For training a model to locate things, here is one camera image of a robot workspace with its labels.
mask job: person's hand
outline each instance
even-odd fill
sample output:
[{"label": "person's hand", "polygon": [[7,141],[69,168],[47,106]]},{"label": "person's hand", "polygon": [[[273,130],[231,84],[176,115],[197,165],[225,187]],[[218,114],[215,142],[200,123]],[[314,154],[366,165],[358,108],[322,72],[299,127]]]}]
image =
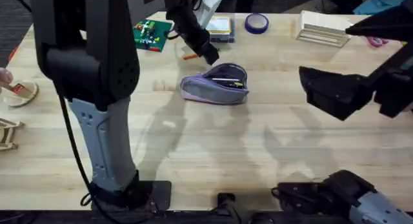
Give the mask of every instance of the person's hand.
[{"label": "person's hand", "polygon": [[0,67],[0,82],[9,85],[13,81],[13,75],[5,68]]}]

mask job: wooden table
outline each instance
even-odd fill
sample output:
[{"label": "wooden table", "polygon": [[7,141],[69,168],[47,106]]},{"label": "wooden table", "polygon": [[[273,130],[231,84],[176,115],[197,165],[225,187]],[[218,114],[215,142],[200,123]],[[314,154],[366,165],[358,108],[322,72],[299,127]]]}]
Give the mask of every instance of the wooden table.
[{"label": "wooden table", "polygon": [[[158,13],[153,19],[164,18]],[[353,37],[342,49],[294,39],[297,15],[269,14],[270,29],[252,35],[236,16],[237,43],[218,46],[222,61],[248,70],[245,105],[224,107],[183,101],[176,86],[208,68],[204,59],[183,61],[181,39],[163,53],[139,50],[141,80],[132,95],[131,151],[142,179],[173,184],[171,209],[206,210],[218,192],[235,192],[256,209],[277,209],[270,188],[282,181],[320,180],[339,169],[359,174],[397,206],[413,210],[413,117],[389,119],[371,103],[339,121],[308,105],[298,66],[367,75],[396,50],[398,42],[373,49]],[[362,16],[348,16],[352,22]],[[30,29],[8,69],[34,79],[36,100],[0,116],[26,123],[18,150],[0,154],[0,209],[80,210],[86,193],[69,145],[58,98],[35,58]],[[90,161],[71,114],[83,163]]]}]

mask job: small wooden object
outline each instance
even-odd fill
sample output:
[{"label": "small wooden object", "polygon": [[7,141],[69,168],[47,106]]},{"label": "small wooden object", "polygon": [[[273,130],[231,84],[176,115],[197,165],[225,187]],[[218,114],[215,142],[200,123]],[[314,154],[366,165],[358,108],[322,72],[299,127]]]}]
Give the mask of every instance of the small wooden object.
[{"label": "small wooden object", "polygon": [[14,123],[0,118],[0,151],[18,147],[18,144],[13,142],[13,136],[15,130],[21,126],[23,126],[22,122]]},{"label": "small wooden object", "polygon": [[21,107],[31,102],[39,93],[39,86],[34,81],[16,81],[15,86],[1,85],[8,92],[4,94],[4,101],[10,107]]},{"label": "small wooden object", "polygon": [[343,47],[350,36],[346,28],[352,23],[343,17],[302,11],[297,25],[297,40]]}]

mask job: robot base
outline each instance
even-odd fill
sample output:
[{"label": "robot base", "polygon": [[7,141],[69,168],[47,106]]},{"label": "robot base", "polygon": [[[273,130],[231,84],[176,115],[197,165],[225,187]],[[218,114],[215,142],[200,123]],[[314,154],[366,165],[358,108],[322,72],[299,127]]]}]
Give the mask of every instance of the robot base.
[{"label": "robot base", "polygon": [[164,211],[170,206],[172,184],[169,181],[140,181],[139,174],[129,184],[125,191],[113,193],[90,184],[92,193],[103,210],[108,212],[122,211]]}]

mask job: purple pencil case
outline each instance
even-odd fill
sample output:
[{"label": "purple pencil case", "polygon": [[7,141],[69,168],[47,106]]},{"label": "purple pencil case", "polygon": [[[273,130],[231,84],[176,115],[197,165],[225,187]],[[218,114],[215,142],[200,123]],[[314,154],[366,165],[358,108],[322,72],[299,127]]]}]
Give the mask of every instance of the purple pencil case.
[{"label": "purple pencil case", "polygon": [[247,100],[247,72],[233,63],[224,63],[207,72],[182,79],[183,99],[217,105],[237,105]]}]

